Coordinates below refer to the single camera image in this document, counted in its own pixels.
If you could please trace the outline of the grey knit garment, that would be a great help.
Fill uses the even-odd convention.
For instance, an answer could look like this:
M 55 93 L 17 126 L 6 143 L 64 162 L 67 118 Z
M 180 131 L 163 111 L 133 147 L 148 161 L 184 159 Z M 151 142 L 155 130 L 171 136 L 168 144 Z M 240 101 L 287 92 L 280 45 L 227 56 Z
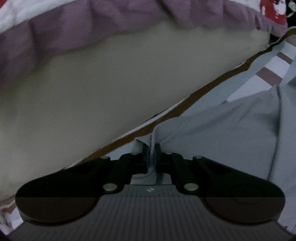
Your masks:
M 132 152 L 155 144 L 185 159 L 203 156 L 268 180 L 295 197 L 295 81 L 164 121 L 136 138 Z

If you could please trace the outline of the white red patterned bedspread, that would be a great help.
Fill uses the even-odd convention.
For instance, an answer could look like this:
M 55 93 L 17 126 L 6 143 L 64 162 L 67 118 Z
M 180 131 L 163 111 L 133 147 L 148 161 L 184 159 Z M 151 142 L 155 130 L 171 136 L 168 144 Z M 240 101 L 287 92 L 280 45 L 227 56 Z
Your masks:
M 168 19 L 182 28 L 225 24 L 287 31 L 285 1 L 1 1 L 1 87 L 57 53 Z

